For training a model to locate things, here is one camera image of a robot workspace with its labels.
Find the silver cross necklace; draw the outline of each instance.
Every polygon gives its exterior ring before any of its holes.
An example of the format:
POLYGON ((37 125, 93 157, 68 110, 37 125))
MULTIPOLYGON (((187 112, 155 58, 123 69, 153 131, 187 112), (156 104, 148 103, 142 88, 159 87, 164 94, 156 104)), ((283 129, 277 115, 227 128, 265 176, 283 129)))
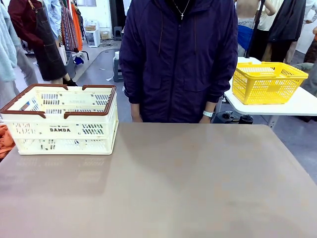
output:
POLYGON ((174 3, 175 7, 177 8, 177 10, 179 11, 179 13, 180 13, 180 15, 181 15, 181 17, 182 17, 182 20, 183 20, 184 13, 186 12, 186 9, 187 9, 187 7, 188 7, 188 4, 189 4, 190 0, 188 0, 188 3, 187 3, 187 5, 186 5, 186 7, 185 7, 184 12, 181 12, 181 11, 179 10, 179 8, 178 8, 178 6, 176 5, 176 3, 174 2, 174 0, 172 0, 172 1, 173 1, 173 3, 174 3))

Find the tabletop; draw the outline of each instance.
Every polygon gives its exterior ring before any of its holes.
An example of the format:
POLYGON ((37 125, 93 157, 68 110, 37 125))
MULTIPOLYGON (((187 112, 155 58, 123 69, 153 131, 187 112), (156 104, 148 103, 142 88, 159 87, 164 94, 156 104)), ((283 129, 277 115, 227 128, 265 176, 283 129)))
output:
POLYGON ((316 238, 316 201, 264 125, 122 123, 110 156, 0 163, 2 238, 316 238))
MULTIPOLYGON (((261 63, 255 58, 239 57, 238 62, 261 63)), ((225 92, 232 107, 241 114, 250 115, 288 115, 288 116, 317 116, 317 98, 299 87, 286 104, 279 105, 244 105, 232 93, 232 87, 225 92)))

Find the cream plastic crate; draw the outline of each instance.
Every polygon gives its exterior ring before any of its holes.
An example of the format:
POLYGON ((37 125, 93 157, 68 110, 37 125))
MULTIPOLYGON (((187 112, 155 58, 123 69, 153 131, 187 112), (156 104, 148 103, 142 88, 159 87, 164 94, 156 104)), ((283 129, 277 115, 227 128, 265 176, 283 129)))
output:
POLYGON ((116 88, 33 84, 1 109, 21 155, 112 153, 116 88))

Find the person's left hand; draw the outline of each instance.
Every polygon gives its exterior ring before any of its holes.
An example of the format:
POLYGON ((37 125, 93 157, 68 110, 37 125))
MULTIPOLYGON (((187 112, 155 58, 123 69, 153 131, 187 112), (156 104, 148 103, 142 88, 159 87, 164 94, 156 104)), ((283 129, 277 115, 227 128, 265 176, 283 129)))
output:
POLYGON ((200 120, 199 124, 210 124, 210 118, 207 116, 203 116, 203 118, 200 120))

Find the orange garment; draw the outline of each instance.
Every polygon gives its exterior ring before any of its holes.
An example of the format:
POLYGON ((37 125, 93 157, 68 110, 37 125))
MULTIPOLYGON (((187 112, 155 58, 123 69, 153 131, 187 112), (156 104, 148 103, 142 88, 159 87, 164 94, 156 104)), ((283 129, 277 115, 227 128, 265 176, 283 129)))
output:
POLYGON ((80 31, 80 26, 79 26, 79 21, 76 13, 76 9, 74 4, 71 4, 71 11, 73 14, 73 21, 74 21, 74 26, 75 26, 75 32, 76 32, 76 38, 78 42, 78 50, 82 51, 83 50, 83 39, 81 37, 81 31, 80 31))
POLYGON ((0 161, 14 148, 15 143, 6 125, 0 125, 0 161))

